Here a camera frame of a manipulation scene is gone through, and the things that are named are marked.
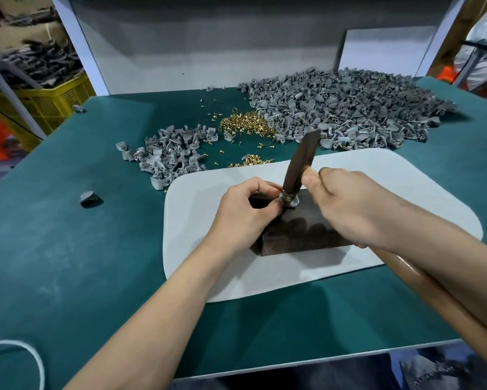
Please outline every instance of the green table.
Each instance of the green table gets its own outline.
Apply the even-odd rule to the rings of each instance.
[[[406,142],[397,153],[467,203],[487,242],[487,101],[430,78],[419,84],[456,101],[460,112],[431,130],[428,143]],[[234,89],[91,98],[85,114],[70,117],[0,181],[0,339],[32,343],[50,389],[62,388],[165,280],[165,194],[122,160],[115,143],[136,148],[170,124],[214,125],[208,112],[247,111],[247,101]],[[296,148],[258,149],[266,140],[257,136],[239,141],[202,144],[207,167],[247,153],[286,160]],[[81,208],[86,190],[104,204]],[[381,266],[208,304],[176,377],[456,338]],[[35,389],[37,375],[26,352],[0,352],[0,389]]]

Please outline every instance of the yellow basket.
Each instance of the yellow basket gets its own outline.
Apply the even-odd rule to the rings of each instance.
[[[60,84],[54,89],[19,89],[14,92],[46,135],[54,131],[73,113],[72,105],[82,105],[89,97],[95,96],[94,88],[86,74]],[[0,112],[28,128],[2,92],[0,92]],[[32,151],[39,144],[39,140],[30,132],[2,114],[0,120],[7,125],[26,151]]]

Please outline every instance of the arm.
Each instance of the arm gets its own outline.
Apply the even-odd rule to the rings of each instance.
[[[344,237],[426,270],[487,325],[486,245],[363,173],[331,168],[316,173],[309,168],[302,182]]]
[[[282,210],[281,186],[252,178],[229,188],[213,225],[160,289],[67,384],[65,390],[160,390],[173,379],[209,291],[228,262]],[[275,198],[253,209],[254,192]]]

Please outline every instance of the white cable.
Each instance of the white cable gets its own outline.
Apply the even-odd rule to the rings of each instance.
[[[38,364],[38,370],[40,371],[39,390],[44,390],[45,389],[45,368],[43,367],[43,361],[41,360],[41,357],[39,356],[38,352],[36,352],[36,349],[34,349],[29,344],[26,344],[25,342],[16,341],[16,340],[0,340],[0,345],[19,346],[22,347],[23,349],[28,350],[28,352],[32,354],[32,357],[34,357],[34,360],[36,360],[36,364]]]

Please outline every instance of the wooden rod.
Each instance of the wooden rod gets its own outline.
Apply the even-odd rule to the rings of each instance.
[[[396,254],[370,248],[416,295],[442,316],[471,349],[487,363],[487,326],[469,312],[426,271]]]

